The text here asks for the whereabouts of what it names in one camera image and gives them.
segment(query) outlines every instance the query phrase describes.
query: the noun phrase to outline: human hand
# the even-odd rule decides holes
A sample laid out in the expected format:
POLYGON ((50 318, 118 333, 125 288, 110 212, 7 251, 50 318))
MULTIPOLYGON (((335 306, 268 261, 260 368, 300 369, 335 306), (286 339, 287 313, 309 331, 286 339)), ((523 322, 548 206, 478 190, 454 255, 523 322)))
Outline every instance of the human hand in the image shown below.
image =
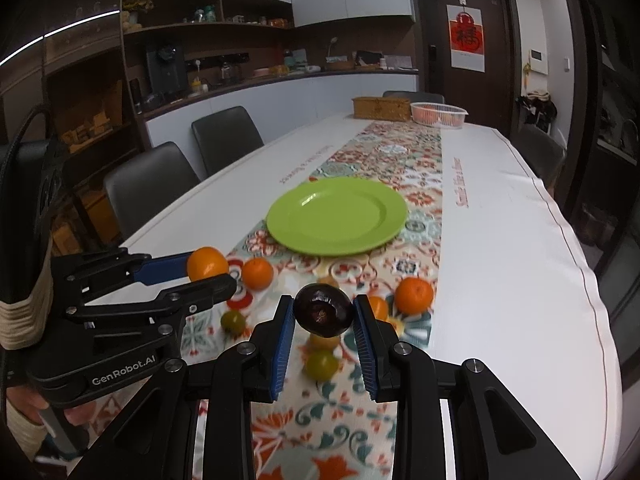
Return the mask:
MULTIPOLYGON (((14 408, 34 424, 42 424, 38 410, 45 410, 49 403, 33 388, 25 384, 7 388, 6 397, 14 408)), ((95 400, 65 410, 65 417, 74 426, 81 426, 91 420, 95 411, 95 400)))

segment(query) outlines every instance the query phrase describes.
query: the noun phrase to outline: patterned table runner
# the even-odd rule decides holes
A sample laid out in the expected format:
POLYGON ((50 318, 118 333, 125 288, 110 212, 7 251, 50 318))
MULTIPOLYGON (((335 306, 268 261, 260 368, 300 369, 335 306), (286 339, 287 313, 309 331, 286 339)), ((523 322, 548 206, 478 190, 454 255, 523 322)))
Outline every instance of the patterned table runner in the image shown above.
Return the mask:
MULTIPOLYGON (((228 255, 230 273, 239 280, 242 264, 267 258, 274 267, 271 286, 252 292, 238 281, 227 302, 188 318, 182 355, 190 363, 216 358, 248 339, 253 327, 273 318, 283 294, 295 296, 307 283, 331 276, 349 296, 372 294, 386 299, 391 322, 401 340, 427 349, 431 313, 405 316, 394 308, 393 291, 407 276, 418 276, 436 289, 442 227, 442 149, 438 130, 413 122, 371 123, 334 153, 309 180, 357 176, 378 180, 400 192, 408 205, 401 233, 368 253, 341 257, 297 254, 279 245, 261 221, 228 255), (220 328, 220 317, 235 308, 247 318, 239 338, 220 328)), ((308 333, 296 326, 284 391, 274 404, 254 404, 252 430, 258 480, 387 479, 393 463, 396 404, 376 404, 364 388, 353 332, 347 330, 335 355, 340 369, 331 381, 316 383, 303 372, 308 333)), ((103 404, 95 433, 120 411, 130 394, 116 393, 103 404)), ((202 474, 207 402, 200 405, 194 479, 202 474)))

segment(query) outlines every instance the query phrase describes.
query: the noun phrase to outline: plate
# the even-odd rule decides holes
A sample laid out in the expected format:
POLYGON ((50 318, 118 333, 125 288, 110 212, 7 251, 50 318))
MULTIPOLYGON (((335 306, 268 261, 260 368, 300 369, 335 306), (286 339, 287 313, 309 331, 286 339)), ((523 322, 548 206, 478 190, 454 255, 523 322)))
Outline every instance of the plate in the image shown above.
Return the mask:
POLYGON ((342 256, 395 237, 406 219, 402 196, 380 182, 338 176, 301 184, 273 203, 267 229, 305 254, 342 256))

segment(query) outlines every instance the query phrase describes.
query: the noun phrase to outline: door frame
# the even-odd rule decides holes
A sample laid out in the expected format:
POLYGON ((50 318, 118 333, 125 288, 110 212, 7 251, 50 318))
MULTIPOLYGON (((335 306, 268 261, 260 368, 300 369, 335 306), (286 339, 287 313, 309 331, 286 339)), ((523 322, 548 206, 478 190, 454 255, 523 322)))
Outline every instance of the door frame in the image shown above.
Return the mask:
MULTIPOLYGON (((517 99, 520 97, 522 89, 522 48, 520 46, 520 20, 518 18, 518 6, 516 0, 504 0, 506 2, 505 30, 510 30, 510 47, 511 59, 513 59, 513 79, 510 81, 510 94, 513 96, 511 104, 511 119, 509 131, 505 132, 505 137, 510 137, 514 130, 518 127, 518 117, 520 110, 518 108, 517 99)), ((418 67, 418 86, 421 90, 426 91, 428 87, 428 72, 425 70, 425 60, 428 58, 428 52, 424 49, 422 41, 422 19, 420 16, 420 6, 418 0, 412 0, 415 16, 415 50, 416 64, 418 67)))

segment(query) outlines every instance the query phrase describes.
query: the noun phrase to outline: beige sleeve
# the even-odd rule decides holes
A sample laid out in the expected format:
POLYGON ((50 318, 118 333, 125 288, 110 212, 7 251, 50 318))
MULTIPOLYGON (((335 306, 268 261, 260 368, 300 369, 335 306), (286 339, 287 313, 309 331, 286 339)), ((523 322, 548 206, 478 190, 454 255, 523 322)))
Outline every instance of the beige sleeve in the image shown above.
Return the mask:
POLYGON ((47 429, 31 422, 9 401, 6 403, 6 424, 22 451, 29 460, 33 461, 42 441, 47 436, 47 429))

